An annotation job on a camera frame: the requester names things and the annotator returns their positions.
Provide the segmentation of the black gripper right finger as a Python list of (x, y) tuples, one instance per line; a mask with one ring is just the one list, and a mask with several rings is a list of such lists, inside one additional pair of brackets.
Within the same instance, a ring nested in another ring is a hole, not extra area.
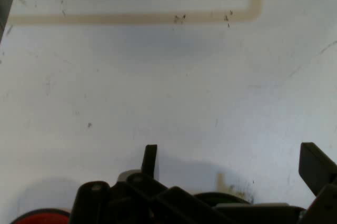
[(336, 164), (316, 144), (303, 142), (299, 174), (315, 195), (299, 223), (336, 223)]

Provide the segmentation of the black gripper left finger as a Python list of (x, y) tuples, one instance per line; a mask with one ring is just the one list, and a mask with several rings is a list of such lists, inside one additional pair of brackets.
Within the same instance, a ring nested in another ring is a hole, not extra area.
[(231, 223), (232, 220), (179, 187), (154, 178), (157, 145), (145, 147), (140, 171), (110, 186), (80, 186), (70, 223)]

